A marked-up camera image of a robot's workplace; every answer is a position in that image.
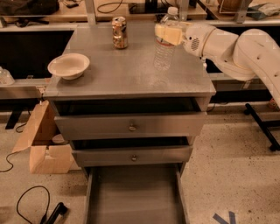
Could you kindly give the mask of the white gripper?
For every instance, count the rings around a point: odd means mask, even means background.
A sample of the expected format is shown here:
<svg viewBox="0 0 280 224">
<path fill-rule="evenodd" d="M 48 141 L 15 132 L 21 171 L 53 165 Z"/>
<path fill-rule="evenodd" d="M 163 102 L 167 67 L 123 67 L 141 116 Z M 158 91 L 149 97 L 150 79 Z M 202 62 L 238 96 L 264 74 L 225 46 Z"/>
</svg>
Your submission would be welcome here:
<svg viewBox="0 0 280 224">
<path fill-rule="evenodd" d="M 186 27 L 184 35 L 183 29 L 180 24 L 156 24 L 155 35 L 175 46 L 183 42 L 183 47 L 188 53 L 201 57 L 204 45 L 215 27 L 208 24 L 190 24 Z"/>
</svg>

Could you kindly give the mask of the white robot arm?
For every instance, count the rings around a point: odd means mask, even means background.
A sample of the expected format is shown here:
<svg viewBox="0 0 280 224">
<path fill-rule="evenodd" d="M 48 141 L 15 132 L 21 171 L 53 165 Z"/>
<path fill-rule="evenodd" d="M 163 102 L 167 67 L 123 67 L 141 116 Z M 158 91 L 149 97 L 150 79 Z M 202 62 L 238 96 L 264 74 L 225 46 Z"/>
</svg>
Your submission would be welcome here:
<svg viewBox="0 0 280 224">
<path fill-rule="evenodd" d="M 155 35 L 187 53 L 211 60 L 224 74 L 238 80 L 259 77 L 280 106 L 280 47 L 265 31 L 240 35 L 209 24 L 180 22 L 155 26 Z"/>
</svg>

